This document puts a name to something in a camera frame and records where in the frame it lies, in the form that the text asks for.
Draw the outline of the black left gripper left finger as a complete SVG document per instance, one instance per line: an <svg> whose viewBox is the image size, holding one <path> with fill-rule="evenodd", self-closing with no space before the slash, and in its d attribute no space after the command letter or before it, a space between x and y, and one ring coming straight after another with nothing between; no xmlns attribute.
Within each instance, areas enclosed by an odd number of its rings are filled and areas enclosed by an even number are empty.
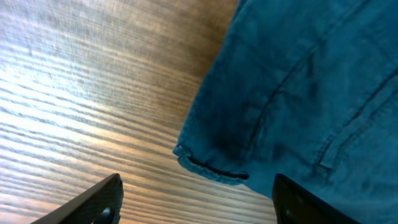
<svg viewBox="0 0 398 224"><path fill-rule="evenodd" d="M123 197L121 176L111 174L32 224L119 224Z"/></svg>

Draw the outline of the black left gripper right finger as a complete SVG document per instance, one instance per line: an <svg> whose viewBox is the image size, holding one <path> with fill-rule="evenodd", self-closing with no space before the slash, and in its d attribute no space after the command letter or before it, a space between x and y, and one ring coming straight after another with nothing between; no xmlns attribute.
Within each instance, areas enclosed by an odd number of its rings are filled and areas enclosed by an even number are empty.
<svg viewBox="0 0 398 224"><path fill-rule="evenodd" d="M283 174L277 174L272 201L278 224L359 224Z"/></svg>

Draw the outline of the navy blue denim shorts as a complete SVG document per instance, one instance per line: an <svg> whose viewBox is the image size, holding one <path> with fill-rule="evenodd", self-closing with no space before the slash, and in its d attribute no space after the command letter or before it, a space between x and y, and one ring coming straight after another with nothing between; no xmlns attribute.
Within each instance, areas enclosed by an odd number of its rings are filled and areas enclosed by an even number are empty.
<svg viewBox="0 0 398 224"><path fill-rule="evenodd" d="M270 197L284 174L360 223L397 222L397 1L240 1L174 153Z"/></svg>

